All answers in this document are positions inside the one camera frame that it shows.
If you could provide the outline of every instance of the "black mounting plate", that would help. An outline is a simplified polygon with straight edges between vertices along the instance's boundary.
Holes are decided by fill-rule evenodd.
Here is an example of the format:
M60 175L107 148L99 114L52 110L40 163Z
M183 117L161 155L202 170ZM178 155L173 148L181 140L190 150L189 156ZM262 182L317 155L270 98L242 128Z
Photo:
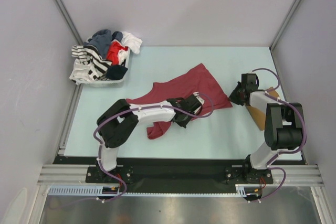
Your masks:
M270 170L253 169L247 176L243 176L243 168L240 166L225 167L226 182L231 184L260 184L262 177L266 184L273 184L273 177Z
M114 176L120 175L120 177L125 181L126 184L132 182L132 167L117 167L116 169L110 172ZM96 166L90 166L86 173L86 183L95 183L95 184L114 184L119 183L117 179L114 179L104 172L102 172Z

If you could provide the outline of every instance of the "cardboard box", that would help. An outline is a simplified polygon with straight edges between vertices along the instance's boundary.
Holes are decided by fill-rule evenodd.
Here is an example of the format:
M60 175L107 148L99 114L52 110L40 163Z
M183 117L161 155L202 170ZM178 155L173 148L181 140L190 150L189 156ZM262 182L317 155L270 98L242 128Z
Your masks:
M273 90L270 91L269 94L273 97L279 97L279 94ZM255 121L256 125L261 131L265 130L265 120L266 120L266 115L262 113L260 110L257 108L253 108L251 106L246 106L248 112L252 116L253 120Z

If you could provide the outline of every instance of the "maroon t-shirt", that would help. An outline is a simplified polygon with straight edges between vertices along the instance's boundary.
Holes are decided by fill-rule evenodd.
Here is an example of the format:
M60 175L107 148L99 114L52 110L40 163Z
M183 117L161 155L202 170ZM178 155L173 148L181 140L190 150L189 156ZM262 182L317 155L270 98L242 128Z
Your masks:
M171 81L153 83L153 88L148 94L137 99L127 99L127 102L133 104L149 104L162 102L169 98L183 97L186 99L197 91L211 98L215 110L232 107L228 97L218 82L202 63ZM203 97L203 99L205 102L200 115L211 111L211 103L206 98ZM148 138L156 139L162 136L169 129L170 125L171 122L154 122L153 127L147 128Z

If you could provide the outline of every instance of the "cable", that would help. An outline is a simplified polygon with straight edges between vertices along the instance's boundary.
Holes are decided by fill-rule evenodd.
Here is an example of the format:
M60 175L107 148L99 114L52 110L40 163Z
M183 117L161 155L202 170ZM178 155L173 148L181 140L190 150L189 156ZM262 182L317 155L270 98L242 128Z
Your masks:
M240 171L240 173L238 173L236 176L233 176L233 177L228 178L228 179L231 180L231 179L234 179L236 177L239 177L243 173L243 171L244 171L244 169L242 168L241 171Z
M306 125L305 125L305 121L303 120L303 117L302 115L300 114L300 112L293 106L291 105L290 103L286 102L286 101L283 101L281 100L280 98L275 98L273 96L271 96L268 92L269 91L272 91L272 90L276 90L277 88L280 87L280 78L279 76L274 73L272 70L268 69L268 68L257 68L257 69L254 69L252 70L252 72L254 71L258 71L258 70L266 70L266 71L269 71L271 72L272 74L274 74L274 76L277 78L278 80L278 85L275 87L275 88L270 88L270 89L267 89L265 91L265 96L267 96L268 98L271 98L272 100L276 101L276 102L279 102L279 103L282 103L288 107L290 107L294 112L295 114L298 116L300 122L301 122L301 125L302 125L302 141L301 141L301 144L299 146L299 148L295 151L280 151L279 153L277 153L276 155L274 155L267 163L266 163L266 166L268 167L270 164L272 164L278 157L279 155L281 154L294 154L294 153L298 153L299 151L301 151L303 149L303 146L306 144L306 141L307 141L307 131L306 131ZM261 199L267 199L268 197L272 196L273 194L275 194L278 190L280 190L280 188L282 187L282 185L284 184L285 180L286 180L286 171L281 168L281 167L271 167L271 168L268 168L270 170L275 170L275 169L279 169L279 170L282 170L282 172L284 173L284 178L282 179L280 185L273 191L271 192L269 195L261 198Z
M275 194L278 190L280 190L280 188L282 187L282 185L284 184L284 182L285 182L285 180L286 180L286 171L283 169L283 168L281 168L281 167L271 167L271 168L269 168L270 170L282 170L282 172L284 173L284 178L282 179L282 181L281 181L281 183L280 183L280 185L273 191L273 192L271 192L269 195L266 195L265 197L263 197L263 198L261 198L261 199L267 199L267 198L269 198L269 197L271 197L273 194ZM251 202L261 202L260 200L261 199L257 199L257 200L252 200Z
M299 146L299 148L295 151L280 151L279 153L277 153L276 155L274 155L267 163L266 165L269 166L274 160L277 159L277 157L280 155L280 154L294 154L294 153L298 153L299 151L301 151L303 149L303 146L306 144L306 141L307 141L307 131L306 131L306 125L305 125L305 121L303 120L303 117L302 115L300 114L300 112L290 103L288 102L285 102L279 98L275 98L273 96L271 96L270 94L268 94L267 92L265 92L265 96L267 96L268 98L271 98L272 100L275 100L279 103L282 103L288 107L290 107L295 113L296 115L298 115L298 118L302 124L302 141L301 141L301 144Z
M270 70L270 69L268 69L268 68L256 68L256 69L252 70L252 72L255 72L255 71L258 71L258 70L266 70L266 71L268 71L268 72L271 72L271 73L277 78L277 80L278 80L278 84L277 84L277 86L276 86L275 88L269 88L269 89L267 89L267 90L266 90L267 92L276 90L276 89L278 89L278 88L280 87L280 78L279 78L279 76L278 76L274 71L272 71L272 70Z
M103 200L101 200L102 203L104 203L104 202L110 202L110 201L113 201L113 200L116 200L116 199L120 198L123 194L126 193L126 191L127 191L127 185L126 185L126 183L125 183L124 180L122 180L118 176L114 176L113 174L110 174L107 170L104 169L104 167L102 165L101 155L102 155L102 146L103 146L104 142L99 137L97 137L97 133L100 131L100 129L104 125L106 125L107 123L109 123L110 121L112 121L112 120L116 119L117 117L119 117L121 115L124 115L126 113L129 113L129 112L132 112L132 111L137 111L137 110L148 110L148 109L155 109L155 108L173 109L175 111L180 111L181 113L184 113L184 114L186 114L188 116L191 116L193 118L207 118L207 117L209 117L214 112L214 109L215 109L214 103L213 103L213 101L211 100L211 98L208 95L203 94L203 93L198 93L198 94L201 95L201 96L204 96L210 102L210 104L211 104L211 111L208 114L206 114L206 115L194 115L194 114L188 113L188 112L186 112L186 111L184 111L182 109L176 108L174 106L170 106L170 105L152 105L152 106L138 107L138 108L133 108L133 109L122 111L122 112L120 112L118 114L115 114L115 115L111 116L110 118L107 118L105 121L103 121L101 124L98 125L98 127L93 132L93 137L94 137L94 139L96 139L99 142L98 158L97 158L99 168L106 175L110 176L111 178L114 178L114 179L118 180L120 183L122 183L124 185L123 192L121 192L120 194L118 194L118 195L116 195L116 196L114 196L114 197L112 197L110 199L103 199ZM83 199L75 200L75 201L70 202L68 204L65 204L63 206L60 206L60 207L57 207L57 208L52 208L52 210L60 209L60 208L63 208L63 207L68 207L68 206L71 206L71 205L76 204L78 202L82 202L82 201L85 201L85 200L92 200L92 199L98 199L98 198L88 197L88 198L83 198Z
M266 181L264 180L263 177L260 177L260 184L264 183L264 185L262 186L261 190L264 189L266 187Z

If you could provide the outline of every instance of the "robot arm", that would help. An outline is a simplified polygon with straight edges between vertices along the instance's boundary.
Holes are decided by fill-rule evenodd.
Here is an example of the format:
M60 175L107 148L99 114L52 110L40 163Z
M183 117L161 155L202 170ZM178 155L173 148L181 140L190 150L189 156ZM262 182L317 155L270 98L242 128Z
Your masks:
M110 171L116 167L119 146L126 142L136 126L154 122L175 122L179 126L186 128L186 125L192 117L173 108L166 108L164 107L165 105L198 115L201 112L203 104L204 100L198 95L198 92L195 92L186 99L167 99L160 103L153 104L137 105L127 103L125 99L118 100L98 118L98 125L120 112L130 109L135 110L115 118L100 129L99 135L104 142L101 156L104 169ZM141 107L149 106L153 108L147 108L146 110L141 109Z
M302 124L294 111L265 95L259 90L256 74L242 74L242 82L231 93L229 99L239 105L250 105L265 113L265 142L260 148L249 155L246 161L249 169L267 169L280 155L280 152L294 150L302 141ZM303 116L302 106L291 103Z

